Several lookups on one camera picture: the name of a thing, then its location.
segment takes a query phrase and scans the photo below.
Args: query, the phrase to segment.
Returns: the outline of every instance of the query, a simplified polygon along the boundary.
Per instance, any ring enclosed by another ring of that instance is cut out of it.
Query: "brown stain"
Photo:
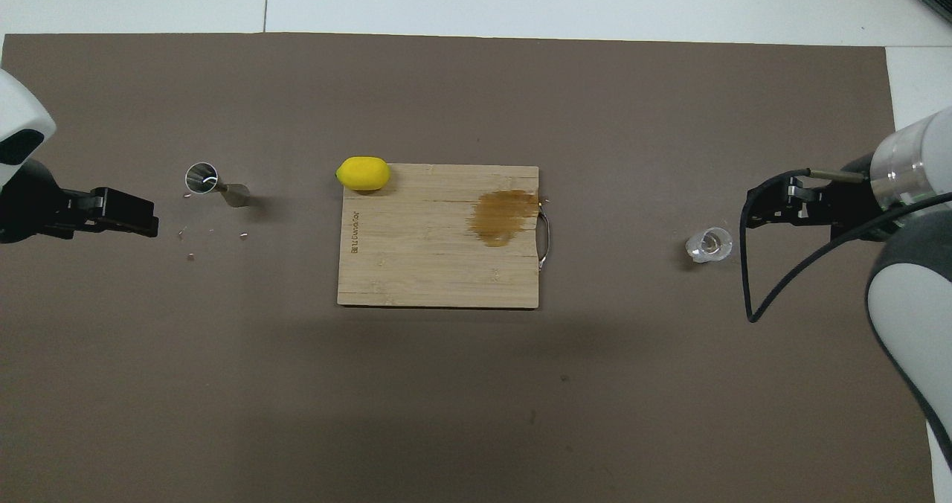
[[[486,246],[509,245],[526,218],[538,214],[538,198],[524,190],[497,190],[480,196],[469,217],[469,229]]]

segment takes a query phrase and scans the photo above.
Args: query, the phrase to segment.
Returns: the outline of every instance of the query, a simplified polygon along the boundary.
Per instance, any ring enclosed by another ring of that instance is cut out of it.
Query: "metal handle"
[[[541,266],[545,264],[545,258],[548,257],[548,249],[552,246],[552,229],[548,225],[548,217],[545,216],[544,209],[541,208],[541,202],[538,203],[538,220],[545,224],[545,251],[541,253],[541,256],[538,256],[538,270],[541,270]]]

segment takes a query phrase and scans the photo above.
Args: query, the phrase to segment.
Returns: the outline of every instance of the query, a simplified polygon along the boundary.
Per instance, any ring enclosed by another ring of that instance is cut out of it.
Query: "wooden cutting board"
[[[538,307],[538,167],[390,164],[344,189],[337,303]]]

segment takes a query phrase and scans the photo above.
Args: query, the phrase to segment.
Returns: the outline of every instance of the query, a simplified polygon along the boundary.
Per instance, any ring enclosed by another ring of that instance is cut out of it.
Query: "jigger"
[[[251,194],[245,185],[227,184],[218,177],[218,170],[208,163],[195,163],[184,175],[184,185],[194,194],[221,192],[232,208],[245,207]]]

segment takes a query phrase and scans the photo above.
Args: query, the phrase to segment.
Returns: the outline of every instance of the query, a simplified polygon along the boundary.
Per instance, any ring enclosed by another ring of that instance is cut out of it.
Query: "yellow lemon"
[[[378,190],[390,181],[390,167],[380,157],[350,157],[337,168],[337,179],[350,190]]]

